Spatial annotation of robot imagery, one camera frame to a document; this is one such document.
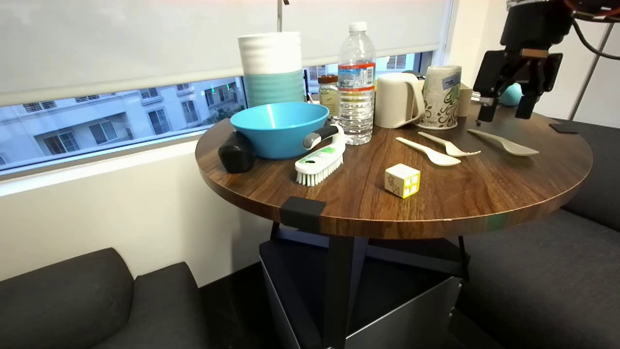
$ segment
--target white wall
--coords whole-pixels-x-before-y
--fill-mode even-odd
[[[194,147],[2,182],[0,279],[105,246],[119,248],[136,275],[186,259],[200,285],[256,261],[270,223],[215,195]]]
[[[487,50],[504,48],[500,36],[506,13],[506,0],[458,0],[456,29],[446,62],[463,66],[463,83],[475,83]],[[582,21],[582,29],[599,46],[607,25]],[[551,52],[562,52],[564,60],[554,89],[541,97],[535,110],[554,118],[570,118],[595,56],[580,42],[574,29]]]
[[[620,56],[620,27],[613,29],[605,52]],[[620,128],[618,100],[620,62],[601,58],[591,83],[585,89],[576,120]]]

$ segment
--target building outside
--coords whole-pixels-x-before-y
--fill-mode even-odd
[[[0,170],[182,133],[244,106],[241,77],[0,106]]]

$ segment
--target bottle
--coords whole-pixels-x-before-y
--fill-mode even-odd
[[[337,79],[341,93],[339,126],[349,135],[349,145],[372,139],[374,126],[374,44],[367,34],[367,21],[353,21],[341,46]]]
[[[330,108],[330,122],[337,122],[341,102],[337,75],[328,73],[318,77],[318,100]]]

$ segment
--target brush bristles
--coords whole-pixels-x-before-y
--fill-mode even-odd
[[[336,168],[343,164],[343,157],[336,157],[334,162],[330,162],[326,168],[322,168],[316,174],[297,172],[297,182],[303,186],[316,186],[324,182]]]

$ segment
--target white window shade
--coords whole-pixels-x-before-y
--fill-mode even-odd
[[[2,0],[0,104],[241,75],[275,0]]]
[[[376,56],[436,50],[452,0],[291,0],[285,31],[301,31],[305,64],[337,62],[351,21],[367,21]]]

